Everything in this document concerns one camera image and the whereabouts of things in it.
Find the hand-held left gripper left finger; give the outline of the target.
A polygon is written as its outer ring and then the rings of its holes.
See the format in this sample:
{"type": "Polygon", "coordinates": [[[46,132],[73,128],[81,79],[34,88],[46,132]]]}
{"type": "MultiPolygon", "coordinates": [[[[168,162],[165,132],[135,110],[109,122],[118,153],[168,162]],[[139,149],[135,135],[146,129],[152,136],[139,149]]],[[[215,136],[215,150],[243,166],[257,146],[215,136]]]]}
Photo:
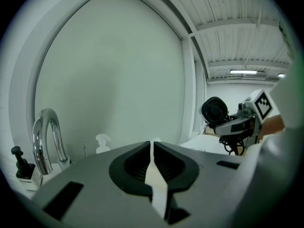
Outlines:
{"type": "Polygon", "coordinates": [[[150,159],[150,144],[136,143],[87,157],[43,185],[34,195],[32,213],[48,228],[164,228],[164,221],[147,196],[126,193],[111,179],[109,170],[128,185],[147,188],[124,171],[124,162],[113,161],[127,153],[143,156],[129,162],[131,168],[150,159]]]}

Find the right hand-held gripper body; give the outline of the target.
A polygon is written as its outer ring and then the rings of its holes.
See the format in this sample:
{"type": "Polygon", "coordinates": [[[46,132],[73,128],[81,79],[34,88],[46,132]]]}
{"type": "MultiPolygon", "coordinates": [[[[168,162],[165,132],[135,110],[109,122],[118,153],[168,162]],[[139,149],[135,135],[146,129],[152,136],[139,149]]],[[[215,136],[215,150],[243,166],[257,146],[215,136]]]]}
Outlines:
{"type": "Polygon", "coordinates": [[[244,138],[245,144],[257,144],[258,135],[266,118],[273,107],[263,89],[254,91],[245,101],[238,105],[237,113],[250,119],[249,129],[244,131],[248,137],[244,138]]]}

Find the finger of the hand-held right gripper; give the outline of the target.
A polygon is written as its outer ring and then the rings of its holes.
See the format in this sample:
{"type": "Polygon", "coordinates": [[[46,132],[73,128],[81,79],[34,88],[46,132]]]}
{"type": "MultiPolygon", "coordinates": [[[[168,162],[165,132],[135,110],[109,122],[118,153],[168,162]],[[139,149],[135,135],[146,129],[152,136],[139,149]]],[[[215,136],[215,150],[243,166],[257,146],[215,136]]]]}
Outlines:
{"type": "Polygon", "coordinates": [[[250,130],[255,125],[255,116],[246,117],[242,115],[235,115],[235,119],[229,122],[217,125],[215,127],[215,134],[217,135],[235,135],[250,130]]]}

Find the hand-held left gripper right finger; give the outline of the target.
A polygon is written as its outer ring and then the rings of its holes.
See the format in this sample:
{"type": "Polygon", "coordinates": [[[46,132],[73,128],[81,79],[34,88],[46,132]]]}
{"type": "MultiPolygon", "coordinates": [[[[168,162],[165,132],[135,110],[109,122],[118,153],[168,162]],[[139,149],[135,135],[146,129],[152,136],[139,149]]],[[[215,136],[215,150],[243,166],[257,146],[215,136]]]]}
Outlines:
{"type": "Polygon", "coordinates": [[[164,220],[174,227],[232,228],[244,185],[242,158],[156,142],[154,160],[166,185],[164,220]]]}

